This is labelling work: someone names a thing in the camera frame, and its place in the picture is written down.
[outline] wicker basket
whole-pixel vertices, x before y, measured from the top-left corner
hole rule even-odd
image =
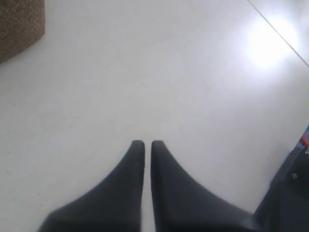
[[[45,34],[44,0],[0,0],[0,63]]]

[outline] floor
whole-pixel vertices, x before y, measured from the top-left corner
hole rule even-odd
[[[0,65],[0,227],[35,231],[146,143],[253,212],[309,123],[307,0],[46,0],[46,36]]]

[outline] tile grout line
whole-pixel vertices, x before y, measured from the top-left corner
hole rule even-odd
[[[295,54],[305,63],[305,65],[309,68],[309,64],[300,56],[300,54],[280,35],[280,33],[272,26],[272,24],[266,19],[264,15],[252,4],[250,0],[247,2],[260,14],[260,16],[275,30],[275,32],[285,41],[285,43],[295,52]]]

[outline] woven basket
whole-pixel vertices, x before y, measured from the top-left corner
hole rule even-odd
[[[45,34],[44,0],[0,0],[0,63]]]

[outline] white tile floor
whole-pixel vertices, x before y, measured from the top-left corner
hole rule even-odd
[[[248,1],[46,0],[46,16],[46,36],[0,65],[1,231],[35,231],[134,139],[147,145],[143,231],[154,139],[256,209],[309,123],[309,69]]]

